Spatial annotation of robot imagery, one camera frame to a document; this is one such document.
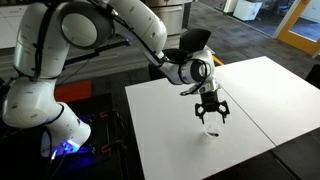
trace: cabinet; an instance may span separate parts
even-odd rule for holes
[[[259,12],[261,5],[262,2],[249,2],[246,0],[239,0],[233,16],[243,21],[254,20]]]

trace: desk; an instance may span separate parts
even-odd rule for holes
[[[276,145],[320,127],[320,91],[271,59],[228,64],[216,73],[223,89]]]
[[[205,121],[217,122],[222,133],[202,142],[194,114],[200,96],[179,95],[189,87],[167,79],[126,87],[145,179],[203,179],[275,147],[223,89],[218,95],[231,114],[223,124],[220,114],[207,113]]]

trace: door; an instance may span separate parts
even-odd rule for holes
[[[312,56],[320,49],[320,4],[319,0],[296,0],[288,20],[277,35],[277,39],[290,44]]]

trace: robotic arm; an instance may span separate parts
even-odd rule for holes
[[[167,32],[163,22],[138,0],[101,0],[35,3],[26,10],[18,33],[14,57],[16,79],[3,103],[3,120],[17,128],[39,125],[49,133],[42,137],[41,153],[74,153],[89,138],[89,125],[82,122],[63,102],[53,96],[69,44],[97,49],[119,34],[138,46],[175,85],[195,84],[181,95],[200,94],[196,115],[218,111],[225,117],[225,102],[217,99],[218,83],[209,51],[198,51],[179,64],[169,60],[162,49]]]

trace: white robotic arm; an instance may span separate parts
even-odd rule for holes
[[[41,148],[46,157],[77,152],[91,132],[67,104],[56,102],[53,96],[69,44],[96,49],[119,34],[140,47],[172,84],[195,84],[182,95],[201,94],[203,102],[210,103],[216,97],[218,84],[209,51],[199,51],[189,60],[173,63],[162,52],[167,38],[165,25],[139,0],[89,2],[57,3],[49,8],[35,3],[29,5],[20,24],[14,57],[19,78],[5,98],[3,120],[17,128],[46,126],[50,133],[43,135]],[[213,108],[210,104],[211,111],[218,110],[218,106]]]

